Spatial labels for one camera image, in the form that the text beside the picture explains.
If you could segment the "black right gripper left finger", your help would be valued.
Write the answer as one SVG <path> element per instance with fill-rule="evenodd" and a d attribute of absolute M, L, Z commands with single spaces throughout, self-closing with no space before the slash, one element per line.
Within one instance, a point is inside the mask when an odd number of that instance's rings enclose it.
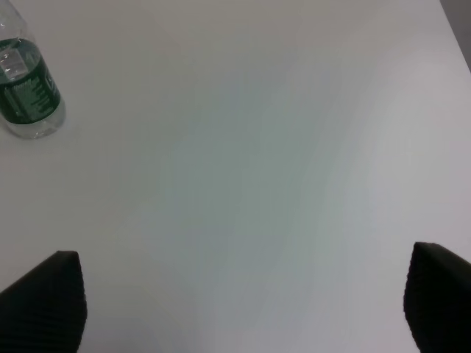
<path fill-rule="evenodd" d="M 1 351 L 77 352 L 87 317 L 79 254 L 57 251 L 1 292 Z"/>

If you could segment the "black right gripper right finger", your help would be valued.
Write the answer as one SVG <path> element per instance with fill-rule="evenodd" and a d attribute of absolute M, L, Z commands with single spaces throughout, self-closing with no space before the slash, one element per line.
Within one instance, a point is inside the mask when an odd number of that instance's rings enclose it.
<path fill-rule="evenodd" d="M 416 242 L 403 311 L 420 352 L 469 352 L 470 262 L 437 243 Z"/>

